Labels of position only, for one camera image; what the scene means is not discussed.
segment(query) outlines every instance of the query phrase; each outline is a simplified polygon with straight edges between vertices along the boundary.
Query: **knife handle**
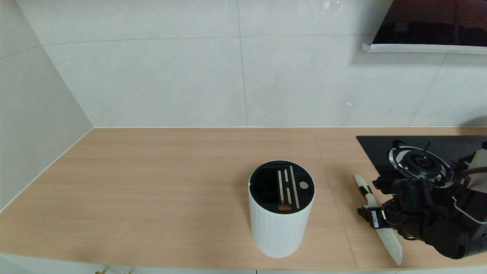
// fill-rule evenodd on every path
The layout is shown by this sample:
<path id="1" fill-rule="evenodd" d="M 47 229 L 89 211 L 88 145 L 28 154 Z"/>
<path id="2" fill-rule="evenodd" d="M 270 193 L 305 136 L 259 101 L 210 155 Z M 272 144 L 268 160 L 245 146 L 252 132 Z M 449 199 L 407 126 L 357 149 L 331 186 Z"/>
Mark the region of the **knife handle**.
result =
<path id="1" fill-rule="evenodd" d="M 357 182 L 358 188 L 364 197 L 367 199 L 367 204 L 369 206 L 377 206 L 377 202 L 375 201 L 374 194 L 372 194 L 372 189 L 370 186 L 365 182 L 364 178 L 359 175 L 354 175 L 355 181 Z"/>

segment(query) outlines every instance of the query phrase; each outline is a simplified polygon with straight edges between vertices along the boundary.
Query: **white knife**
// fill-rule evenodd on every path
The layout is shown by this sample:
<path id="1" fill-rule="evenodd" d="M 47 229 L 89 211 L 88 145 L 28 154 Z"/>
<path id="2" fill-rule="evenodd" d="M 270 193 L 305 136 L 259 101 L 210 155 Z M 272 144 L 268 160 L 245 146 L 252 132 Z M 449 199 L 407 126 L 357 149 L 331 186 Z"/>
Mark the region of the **white knife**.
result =
<path id="1" fill-rule="evenodd" d="M 367 198 L 367 204 L 369 207 L 378 206 L 377 202 L 372 194 L 372 191 L 369 185 L 365 182 L 364 178 L 359 175 L 354 175 L 355 181 L 359 187 L 363 187 L 367 192 L 364 196 Z M 402 263 L 402 246 L 399 240 L 397 239 L 394 231 L 391 228 L 380 228 L 376 229 L 377 234 L 379 234 L 382 243 L 386 246 L 387 251 L 394 259 L 394 261 L 400 265 Z"/>

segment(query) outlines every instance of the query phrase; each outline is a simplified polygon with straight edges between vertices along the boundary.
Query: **stove burner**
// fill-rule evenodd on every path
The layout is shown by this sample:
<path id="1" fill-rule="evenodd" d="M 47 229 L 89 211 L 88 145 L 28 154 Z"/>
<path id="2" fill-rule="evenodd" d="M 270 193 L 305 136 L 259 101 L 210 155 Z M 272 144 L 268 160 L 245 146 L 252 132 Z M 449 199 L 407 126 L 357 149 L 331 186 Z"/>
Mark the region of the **stove burner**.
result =
<path id="1" fill-rule="evenodd" d="M 443 187 L 452 179 L 450 166 L 440 157 L 412 146 L 399 145 L 403 143 L 395 141 L 389 151 L 389 160 L 395 169 L 407 178 L 427 179 L 436 185 Z"/>

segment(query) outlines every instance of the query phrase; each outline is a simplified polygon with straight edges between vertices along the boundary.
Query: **black stovetop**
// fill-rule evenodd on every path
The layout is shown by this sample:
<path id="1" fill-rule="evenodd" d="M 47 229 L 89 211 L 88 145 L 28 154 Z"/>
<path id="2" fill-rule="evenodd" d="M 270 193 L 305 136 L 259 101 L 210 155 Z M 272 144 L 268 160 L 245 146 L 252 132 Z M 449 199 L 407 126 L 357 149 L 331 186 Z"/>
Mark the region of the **black stovetop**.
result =
<path id="1" fill-rule="evenodd" d="M 357 140 L 381 176 L 398 175 L 398 171 L 389 160 L 389 151 L 397 139 L 404 142 L 403 145 L 421 149 L 431 142 L 427 151 L 443 159 L 455 170 L 455 162 L 482 149 L 482 143 L 487 141 L 487 136 L 357 136 Z"/>

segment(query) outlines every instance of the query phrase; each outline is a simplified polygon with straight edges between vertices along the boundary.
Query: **gas stove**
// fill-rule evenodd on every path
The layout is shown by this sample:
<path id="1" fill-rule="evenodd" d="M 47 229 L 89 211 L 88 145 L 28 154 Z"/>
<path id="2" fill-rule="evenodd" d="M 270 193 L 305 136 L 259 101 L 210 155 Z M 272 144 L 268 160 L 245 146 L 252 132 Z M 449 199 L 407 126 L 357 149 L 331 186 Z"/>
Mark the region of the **gas stove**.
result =
<path id="1" fill-rule="evenodd" d="M 357 136 L 377 169 L 379 181 L 427 179 L 444 188 L 462 180 L 487 136 Z"/>

